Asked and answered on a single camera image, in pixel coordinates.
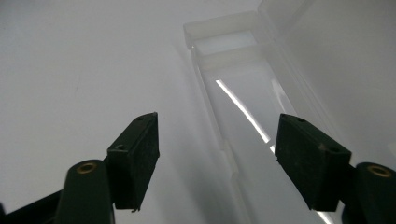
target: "translucent plastic bin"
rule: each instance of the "translucent plastic bin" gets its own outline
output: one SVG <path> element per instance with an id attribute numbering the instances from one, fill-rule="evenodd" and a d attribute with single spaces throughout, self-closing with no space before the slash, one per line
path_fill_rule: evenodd
<path id="1" fill-rule="evenodd" d="M 294 75 L 298 71 L 276 43 L 283 31 L 275 30 L 268 17 L 266 11 L 249 11 L 184 25 L 207 111 L 232 169 L 241 223 L 333 223 L 328 214 L 307 209 L 273 154 L 280 113 L 298 114 L 282 86 L 294 100 L 307 99 L 300 90 L 304 83 Z"/>

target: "plastic container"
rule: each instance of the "plastic container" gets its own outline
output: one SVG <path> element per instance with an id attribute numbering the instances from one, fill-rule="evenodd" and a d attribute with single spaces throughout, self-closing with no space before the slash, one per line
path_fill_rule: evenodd
<path id="1" fill-rule="evenodd" d="M 334 223 L 338 216 L 309 211 L 273 155 L 280 113 L 303 115 L 332 132 L 282 45 L 312 2 L 263 1 L 258 11 L 184 25 L 207 111 L 232 170 L 240 223 Z"/>

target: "brass screw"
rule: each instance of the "brass screw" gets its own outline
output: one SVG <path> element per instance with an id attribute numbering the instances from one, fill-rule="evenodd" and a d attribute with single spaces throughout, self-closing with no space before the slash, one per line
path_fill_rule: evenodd
<path id="1" fill-rule="evenodd" d="M 388 169 L 378 165 L 370 165 L 367 167 L 367 170 L 369 170 L 371 173 L 375 175 L 385 178 L 389 178 L 392 176 L 392 173 Z"/>
<path id="2" fill-rule="evenodd" d="M 77 173 L 79 173 L 81 175 L 85 175 L 87 173 L 92 172 L 94 169 L 96 169 L 96 163 L 87 162 L 87 163 L 84 163 L 84 164 L 80 165 L 77 168 Z"/>

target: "white surface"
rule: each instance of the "white surface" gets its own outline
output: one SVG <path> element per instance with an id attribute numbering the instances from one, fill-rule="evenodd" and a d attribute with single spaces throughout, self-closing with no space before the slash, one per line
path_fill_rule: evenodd
<path id="1" fill-rule="evenodd" d="M 157 111 L 161 157 L 142 210 L 118 223 L 238 223 L 182 25 L 254 1 L 1 1 L 0 201 L 8 212 L 102 159 Z"/>
<path id="2" fill-rule="evenodd" d="M 241 223 L 233 169 L 215 137 L 182 25 L 259 3 L 1 1 L 0 201 L 7 211 L 60 189 L 70 166 L 102 159 L 133 118 L 157 111 L 162 156 L 142 211 L 116 212 L 118 223 Z M 394 1 L 268 0 L 259 11 L 271 12 L 265 29 L 282 48 L 265 48 L 266 60 L 299 116 L 351 149 L 354 162 L 395 169 Z M 261 50 L 246 52 L 251 59 Z M 231 105 L 226 93 L 219 97 Z M 273 189 L 271 197 L 284 193 Z M 278 217 L 285 203 L 267 201 L 263 216 Z M 285 210 L 282 218 L 298 223 L 299 209 L 308 212 Z"/>

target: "white background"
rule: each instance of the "white background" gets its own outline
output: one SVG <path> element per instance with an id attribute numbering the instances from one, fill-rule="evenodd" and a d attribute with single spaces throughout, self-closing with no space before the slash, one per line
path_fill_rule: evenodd
<path id="1" fill-rule="evenodd" d="M 182 25 L 259 0 L 1 1 L 0 201 L 11 212 L 102 159 L 137 116 L 159 113 L 161 157 L 142 210 L 118 223 L 233 223 Z"/>

